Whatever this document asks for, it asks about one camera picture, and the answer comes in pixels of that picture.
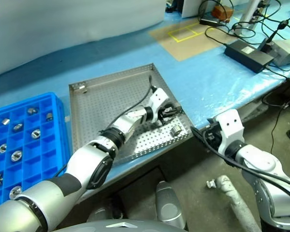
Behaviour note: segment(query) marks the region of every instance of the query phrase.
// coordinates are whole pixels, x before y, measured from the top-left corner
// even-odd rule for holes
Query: blue plastic crate
[[[38,109],[30,115],[29,108]],[[53,120],[46,120],[47,113],[53,114]],[[14,126],[23,124],[20,131]],[[40,129],[41,136],[33,139],[31,133]],[[0,146],[6,144],[4,153],[0,153],[0,204],[9,199],[9,193],[15,186],[22,190],[30,188],[41,180],[49,179],[70,158],[67,131],[64,122],[63,105],[54,93],[46,93],[9,106],[0,108]],[[12,162],[13,152],[22,151],[22,158]]]

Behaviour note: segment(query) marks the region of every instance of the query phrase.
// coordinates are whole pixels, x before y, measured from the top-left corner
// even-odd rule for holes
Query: black power adapter
[[[261,72],[274,59],[269,54],[259,51],[241,40],[225,44],[225,46],[227,48],[224,54],[245,65],[255,73]]]

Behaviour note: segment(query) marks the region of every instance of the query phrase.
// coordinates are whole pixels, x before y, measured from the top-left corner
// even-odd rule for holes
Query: workbench
[[[230,25],[241,14],[242,12],[235,12]],[[283,3],[273,19],[283,20],[288,17],[290,0]],[[224,46],[182,62],[176,61],[148,32],[181,20],[178,13],[166,14],[165,20],[153,27],[60,50],[6,72],[0,75],[0,107],[45,92],[54,92],[64,103],[72,150],[68,86],[71,83],[154,63],[192,123],[202,128],[206,125],[207,118],[231,108],[240,108],[285,81],[283,77],[268,70],[255,74],[224,55]],[[267,24],[274,29],[277,25],[272,22]],[[256,32],[257,35],[249,41],[260,43],[264,38],[260,25]],[[290,39],[289,29],[279,33]],[[290,77],[290,72],[283,74]],[[167,150],[168,148],[160,149],[112,168],[104,186],[112,184]],[[80,201],[92,194],[92,190],[88,191]]]

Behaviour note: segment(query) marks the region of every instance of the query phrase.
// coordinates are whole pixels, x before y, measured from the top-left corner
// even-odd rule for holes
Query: perforated metal plate
[[[153,64],[69,85],[73,151],[93,140],[118,114],[141,99],[149,87],[149,75],[152,76],[153,85],[163,88],[170,99],[176,102]],[[150,95],[142,102],[144,106]],[[173,137],[170,131],[175,125],[179,125],[182,131]],[[127,162],[187,139],[191,136],[191,125],[184,113],[164,126],[160,122],[145,123],[136,129],[114,163]]]

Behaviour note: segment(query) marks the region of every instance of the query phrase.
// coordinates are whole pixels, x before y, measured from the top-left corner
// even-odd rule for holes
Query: white pipe
[[[238,193],[231,180],[222,175],[216,179],[216,186],[221,189],[231,200],[231,207],[246,232],[261,232],[250,209]]]

